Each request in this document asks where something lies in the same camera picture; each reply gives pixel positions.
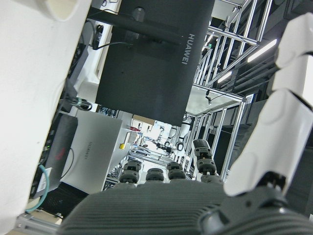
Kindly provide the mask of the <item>right white and grey robot hand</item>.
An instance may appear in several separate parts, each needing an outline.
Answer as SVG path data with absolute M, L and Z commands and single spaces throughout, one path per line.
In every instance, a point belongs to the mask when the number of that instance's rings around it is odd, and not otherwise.
M 313 127 L 313 15 L 286 26 L 272 93 L 225 183 L 173 179 L 86 197 L 59 235 L 310 235 L 285 195 Z

